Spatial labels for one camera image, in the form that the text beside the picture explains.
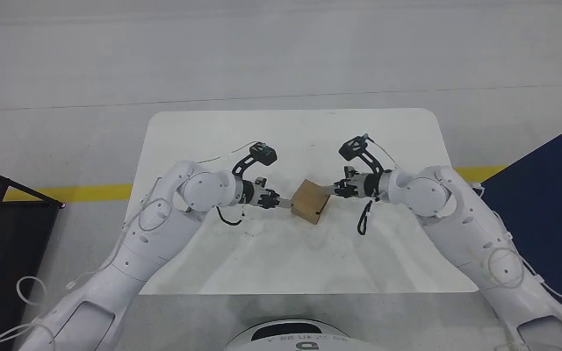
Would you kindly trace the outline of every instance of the yellow floor stripe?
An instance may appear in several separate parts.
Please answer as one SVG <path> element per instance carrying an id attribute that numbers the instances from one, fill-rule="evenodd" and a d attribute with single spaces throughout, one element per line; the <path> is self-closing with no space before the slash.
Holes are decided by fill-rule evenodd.
<path id="1" fill-rule="evenodd" d="M 507 166 L 456 167 L 455 170 L 469 183 L 481 183 Z"/>
<path id="2" fill-rule="evenodd" d="M 490 167 L 459 167 L 455 170 L 469 183 L 484 182 L 489 177 L 500 172 L 506 166 Z M 63 203 L 81 203 L 96 201 L 128 200 L 131 196 L 132 184 L 89 185 L 61 188 L 36 189 L 38 192 L 55 198 Z M 4 201 L 29 201 L 35 197 L 19 190 L 8 190 Z"/>
<path id="3" fill-rule="evenodd" d="M 91 185 L 61 188 L 36 189 L 38 192 L 55 198 L 63 203 L 80 203 L 94 201 L 128 200 L 132 184 Z M 19 190 L 8 190 L 4 201 L 29 201 L 37 198 Z"/>

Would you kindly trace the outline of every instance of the gray floor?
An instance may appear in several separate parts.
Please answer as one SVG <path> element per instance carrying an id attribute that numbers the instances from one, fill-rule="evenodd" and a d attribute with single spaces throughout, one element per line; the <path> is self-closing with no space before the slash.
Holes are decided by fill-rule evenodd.
<path id="1" fill-rule="evenodd" d="M 423 107 L 453 165 L 508 164 L 562 131 L 561 18 L 552 0 L 4 0 L 0 174 L 33 187 L 131 183 L 149 119 L 176 110 Z M 50 300 L 104 259 L 125 208 L 61 213 L 40 272 Z M 451 328 L 395 346 L 438 348 Z M 146 331 L 124 340 L 166 338 Z M 443 348 L 481 336 L 457 331 Z"/>

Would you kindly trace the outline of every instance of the white cable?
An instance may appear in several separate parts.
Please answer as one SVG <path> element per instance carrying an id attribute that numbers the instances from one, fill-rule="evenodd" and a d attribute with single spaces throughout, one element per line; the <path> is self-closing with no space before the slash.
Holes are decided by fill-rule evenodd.
<path id="1" fill-rule="evenodd" d="M 198 163 L 201 164 L 201 163 L 207 163 L 207 162 L 210 162 L 210 161 L 216 161 L 216 160 L 221 159 L 221 158 L 223 158 L 223 157 L 227 157 L 227 156 L 229 156 L 229 155 L 231 155 L 231 154 L 237 153 L 237 152 L 239 152 L 240 150 L 242 150 L 244 147 L 247 147 L 247 146 L 250 145 L 250 144 L 255 144 L 255 143 L 257 143 L 257 142 L 259 142 L 259 141 L 250 141 L 249 143 L 247 143 L 247 144 L 245 144 L 245 145 L 243 145 L 243 146 L 241 146 L 241 147 L 238 147 L 237 149 L 231 151 L 231 152 L 228 153 L 226 156 L 217 156 L 217 157 L 214 157 L 214 158 L 212 158 L 212 159 L 203 160 L 203 161 L 198 161 Z"/>
<path id="2" fill-rule="evenodd" d="M 18 329 L 22 329 L 22 328 L 25 328 L 25 330 L 23 332 L 15 333 L 11 336 L 6 337 L 6 335 L 8 335 L 9 333 L 15 332 Z M 49 335 L 49 338 L 51 339 L 51 341 L 49 342 L 49 345 L 52 345 L 53 351 L 56 351 L 56 345 L 55 345 L 55 341 L 54 341 L 53 332 L 51 332 L 51 329 L 49 329 L 46 326 L 43 326 L 42 324 L 39 324 L 39 323 L 26 323 L 26 324 L 22 324 L 21 326 L 14 326 L 12 329 L 0 334 L 0 342 L 5 342 L 5 341 L 8 341 L 8 340 L 15 339 L 18 336 L 22 335 L 23 333 L 27 332 L 30 328 L 42 328 L 43 330 L 45 330 L 47 332 L 47 334 Z"/>
<path id="3" fill-rule="evenodd" d="M 169 207 L 168 214 L 166 214 L 166 219 L 163 220 L 162 223 L 156 225 L 155 227 L 152 227 L 152 228 L 149 228 L 149 229 L 148 229 L 148 228 L 144 228 L 144 227 L 142 226 L 142 224 L 141 224 L 142 213 L 144 212 L 144 210 L 147 209 L 147 207 L 149 207 L 151 204 L 156 203 L 156 202 L 158 202 L 158 201 L 163 201 L 163 202 Z M 173 204 L 171 204 L 171 203 L 170 203 L 168 200 L 166 200 L 165 198 L 163 198 L 163 197 L 158 197 L 158 198 L 152 200 L 152 201 L 149 202 L 148 204 L 144 205 L 142 211 L 140 211 L 140 213 L 139 213 L 139 217 L 138 217 L 138 219 L 139 219 L 139 223 L 138 223 L 138 224 L 139 224 L 139 228 L 140 228 L 143 232 L 152 232 L 152 231 L 154 231 L 154 230 L 160 228 L 161 226 L 163 226 L 164 223 L 166 223 L 166 221 L 168 220 L 169 216 L 172 214 L 172 211 L 173 211 Z"/>
<path id="4" fill-rule="evenodd" d="M 113 247 L 113 250 L 109 255 L 109 258 L 107 258 L 105 260 L 105 262 L 98 269 L 92 270 L 90 272 L 82 273 L 75 280 L 68 283 L 66 285 L 66 289 L 71 290 L 72 288 L 74 288 L 76 286 L 76 283 L 78 283 L 78 281 L 80 279 L 82 279 L 84 276 L 92 276 L 92 275 L 95 275 L 97 272 L 100 272 L 100 271 L 108 268 L 113 263 L 113 261 L 115 261 L 115 258 L 117 257 L 117 253 L 119 252 L 119 249 L 121 248 L 121 245 L 123 244 L 123 241 L 125 241 L 125 237 L 126 237 L 126 232 L 122 232 L 121 235 L 119 236 L 118 240 L 117 240 L 117 244 L 115 244 L 115 246 Z"/>
<path id="5" fill-rule="evenodd" d="M 162 179 L 161 176 L 156 178 L 155 182 L 152 184 L 152 187 L 150 187 L 150 190 L 148 191 L 147 195 L 145 195 L 144 198 L 142 198 L 142 200 L 140 201 L 140 209 L 136 213 L 133 213 L 129 217 L 129 219 L 127 219 L 125 223 L 123 223 L 121 232 L 127 233 L 134 219 L 137 218 L 137 216 L 140 216 L 141 212 L 144 211 L 144 209 L 146 208 L 145 203 L 150 199 L 150 197 L 152 197 L 152 193 L 155 191 L 156 185 L 158 184 L 158 182 L 160 182 L 161 179 Z"/>
<path id="6" fill-rule="evenodd" d="M 494 214 L 494 216 L 500 221 L 501 227 L 503 228 L 503 232 L 507 232 L 508 229 L 506 228 L 506 224 L 503 223 L 503 219 L 501 219 L 500 213 L 498 213 L 494 210 L 491 210 L 491 211 Z"/>
<path id="7" fill-rule="evenodd" d="M 473 183 L 473 184 L 471 184 L 471 188 L 476 189 L 476 190 L 480 190 L 480 193 L 478 194 L 478 196 L 480 198 L 482 198 L 484 196 L 484 192 L 486 191 L 486 188 L 484 188 L 481 183 Z"/>
<path id="8" fill-rule="evenodd" d="M 24 294 L 22 294 L 21 289 L 19 288 L 19 285 L 20 285 L 21 282 L 23 282 L 25 279 L 32 279 L 32 280 L 34 280 L 35 282 L 38 282 L 38 283 L 40 284 L 41 289 L 43 289 L 43 299 L 42 299 L 41 302 L 33 302 L 33 301 L 30 301 L 27 297 L 24 297 Z M 29 304 L 29 305 L 31 305 L 31 306 L 41 306 L 41 310 L 43 310 L 42 307 L 45 305 L 45 301 L 46 301 L 46 299 L 47 299 L 47 287 L 45 286 L 45 284 L 43 283 L 43 281 L 41 281 L 37 276 L 24 276 L 24 277 L 20 278 L 20 279 L 18 280 L 18 282 L 16 283 L 16 292 L 18 293 L 19 298 L 21 298 L 21 300 L 22 300 L 23 302 L 25 302 L 26 304 Z M 27 333 L 27 331 L 29 331 L 29 330 L 32 329 L 32 328 L 42 328 L 42 329 L 44 329 L 44 330 L 47 332 L 47 334 L 49 335 L 49 338 L 51 339 L 51 342 L 49 342 L 49 345 L 53 345 L 53 351 L 56 351 L 56 345 L 55 345 L 55 341 L 54 341 L 54 334 L 53 334 L 53 332 L 51 332 L 51 330 L 50 330 L 48 327 L 43 326 L 43 325 L 40 324 L 40 323 L 33 323 L 33 322 L 32 322 L 32 323 L 22 324 L 22 325 L 19 325 L 19 326 L 14 326 L 12 329 L 7 330 L 7 331 L 1 333 L 1 334 L 0 334 L 0 343 L 6 342 L 6 341 L 8 341 L 8 340 L 15 339 L 15 338 L 17 338 L 18 336 Z M 6 335 L 9 335 L 10 333 L 16 332 L 16 331 L 19 330 L 19 329 L 24 329 L 24 330 L 21 331 L 21 332 L 19 332 L 19 333 L 15 333 L 15 334 L 13 334 L 13 335 L 10 335 L 10 336 L 6 336 Z"/>
<path id="9" fill-rule="evenodd" d="M 367 134 L 367 139 L 368 139 L 371 143 L 375 144 L 379 149 L 381 149 L 381 150 L 383 151 L 383 153 L 385 153 L 386 156 L 388 156 L 388 158 L 391 159 L 391 160 L 394 162 L 394 167 L 395 167 L 395 168 L 400 168 L 400 166 L 398 165 L 398 162 L 397 162 L 396 160 L 394 160 L 394 158 L 393 158 L 389 153 L 386 152 L 386 150 L 385 150 L 384 147 L 380 146 L 380 144 L 379 144 L 377 141 L 375 141 L 375 140 L 369 138 L 369 134 Z"/>
<path id="10" fill-rule="evenodd" d="M 560 294 L 559 292 L 557 292 L 556 290 L 554 290 L 553 288 L 550 287 L 549 284 L 542 282 L 542 285 L 548 290 L 550 291 L 552 294 L 556 295 L 557 297 L 562 298 L 562 294 Z"/>
<path id="11" fill-rule="evenodd" d="M 23 282 L 25 279 L 32 279 L 35 282 L 39 283 L 41 286 L 41 289 L 43 289 L 43 301 L 41 302 L 33 302 L 28 300 L 24 294 L 21 293 L 21 289 L 19 288 L 19 285 L 21 284 L 21 282 Z M 25 302 L 26 304 L 30 304 L 31 306 L 41 306 L 45 303 L 45 300 L 47 299 L 47 287 L 45 286 L 45 284 L 37 277 L 37 276 L 24 276 L 22 278 L 20 278 L 18 280 L 18 282 L 16 283 L 16 292 L 18 293 L 19 298 Z"/>
<path id="12" fill-rule="evenodd" d="M 534 268 L 531 267 L 531 265 L 529 264 L 529 262 L 527 260 L 525 260 L 522 256 L 519 256 L 521 258 L 521 261 L 523 262 L 523 264 L 525 266 L 527 266 L 527 268 L 529 269 L 529 271 L 533 274 L 533 276 L 537 275 L 537 272 L 535 271 Z"/>

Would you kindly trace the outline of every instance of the black panel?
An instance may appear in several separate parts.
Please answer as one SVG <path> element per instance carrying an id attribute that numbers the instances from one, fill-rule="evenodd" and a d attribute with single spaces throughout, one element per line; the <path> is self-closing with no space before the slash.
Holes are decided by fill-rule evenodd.
<path id="1" fill-rule="evenodd" d="M 309 333 L 309 334 L 322 334 L 322 330 L 318 326 L 299 322 L 299 323 L 281 323 L 273 326 L 264 326 L 258 329 L 252 335 L 252 341 L 269 338 L 277 335 Z"/>
<path id="2" fill-rule="evenodd" d="M 45 202 L 0 203 L 0 332 L 21 323 L 25 303 L 16 293 L 23 276 L 36 276 L 59 207 Z M 29 296 L 32 281 L 20 285 Z M 0 351 L 11 350 L 13 340 L 0 343 Z"/>

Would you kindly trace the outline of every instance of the blue panel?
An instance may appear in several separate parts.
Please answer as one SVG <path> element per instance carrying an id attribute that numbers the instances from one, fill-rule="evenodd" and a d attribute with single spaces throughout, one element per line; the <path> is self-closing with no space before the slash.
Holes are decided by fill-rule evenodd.
<path id="1" fill-rule="evenodd" d="M 521 255 L 562 292 L 562 135 L 484 186 L 484 201 L 500 213 Z"/>

